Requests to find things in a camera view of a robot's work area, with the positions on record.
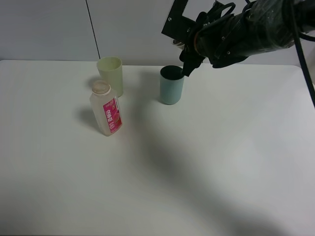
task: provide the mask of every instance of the table surface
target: table surface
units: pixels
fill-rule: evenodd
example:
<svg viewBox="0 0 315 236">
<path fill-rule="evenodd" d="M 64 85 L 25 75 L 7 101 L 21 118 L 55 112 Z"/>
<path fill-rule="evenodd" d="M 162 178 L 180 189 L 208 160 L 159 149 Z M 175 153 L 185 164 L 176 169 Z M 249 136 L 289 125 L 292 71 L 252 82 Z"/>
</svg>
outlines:
<svg viewBox="0 0 315 236">
<path fill-rule="evenodd" d="M 315 109 L 295 66 L 203 64 L 173 106 L 124 66 L 100 134 L 95 62 L 0 62 L 0 234 L 315 235 Z"/>
</svg>

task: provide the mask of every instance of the robotic arm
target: robotic arm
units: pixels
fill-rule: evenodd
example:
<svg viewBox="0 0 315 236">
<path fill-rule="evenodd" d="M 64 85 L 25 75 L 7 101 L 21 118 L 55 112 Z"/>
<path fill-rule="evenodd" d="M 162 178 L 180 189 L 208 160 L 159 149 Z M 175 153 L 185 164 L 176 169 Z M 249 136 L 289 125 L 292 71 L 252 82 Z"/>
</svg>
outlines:
<svg viewBox="0 0 315 236">
<path fill-rule="evenodd" d="M 234 3 L 215 1 L 209 12 L 201 12 L 196 21 L 182 16 L 188 0 L 175 0 L 162 33 L 183 48 L 180 60 L 183 74 L 189 76 L 208 58 L 213 68 L 226 67 L 254 54 L 276 51 L 294 45 L 291 18 L 299 36 L 315 30 L 315 1 L 257 0 L 249 2 L 239 15 L 232 14 Z"/>
</svg>

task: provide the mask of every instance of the plastic cup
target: plastic cup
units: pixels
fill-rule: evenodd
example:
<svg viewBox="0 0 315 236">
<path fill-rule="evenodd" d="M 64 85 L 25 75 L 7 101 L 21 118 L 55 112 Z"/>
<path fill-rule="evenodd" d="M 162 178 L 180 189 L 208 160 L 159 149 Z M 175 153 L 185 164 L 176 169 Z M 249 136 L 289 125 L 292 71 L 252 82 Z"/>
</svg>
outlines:
<svg viewBox="0 0 315 236">
<path fill-rule="evenodd" d="M 122 60 L 118 57 L 106 57 L 100 59 L 96 66 L 102 79 L 109 83 L 120 97 L 124 92 Z"/>
<path fill-rule="evenodd" d="M 179 66 L 168 65 L 160 71 L 160 98 L 168 105 L 177 103 L 182 97 L 184 75 Z"/>
</svg>

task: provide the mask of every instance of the plastic bottle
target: plastic bottle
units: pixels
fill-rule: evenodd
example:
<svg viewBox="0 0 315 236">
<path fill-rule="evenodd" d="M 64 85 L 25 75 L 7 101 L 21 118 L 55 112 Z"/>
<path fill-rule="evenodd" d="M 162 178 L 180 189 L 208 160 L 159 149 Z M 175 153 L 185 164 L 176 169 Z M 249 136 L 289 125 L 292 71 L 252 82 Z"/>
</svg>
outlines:
<svg viewBox="0 0 315 236">
<path fill-rule="evenodd" d="M 90 102 L 99 129 L 105 136 L 110 136 L 123 124 L 116 92 L 102 80 L 93 84 L 92 92 Z"/>
</svg>

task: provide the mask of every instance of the pink label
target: pink label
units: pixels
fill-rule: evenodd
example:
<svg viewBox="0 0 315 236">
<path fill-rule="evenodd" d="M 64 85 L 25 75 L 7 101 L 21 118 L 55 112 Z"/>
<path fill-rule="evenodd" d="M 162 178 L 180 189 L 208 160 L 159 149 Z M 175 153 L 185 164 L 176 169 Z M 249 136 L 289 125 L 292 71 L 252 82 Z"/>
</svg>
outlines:
<svg viewBox="0 0 315 236">
<path fill-rule="evenodd" d="M 113 98 L 110 102 L 106 103 L 103 108 L 106 114 L 110 132 L 114 133 L 123 124 L 120 117 L 119 105 L 116 97 Z"/>
</svg>

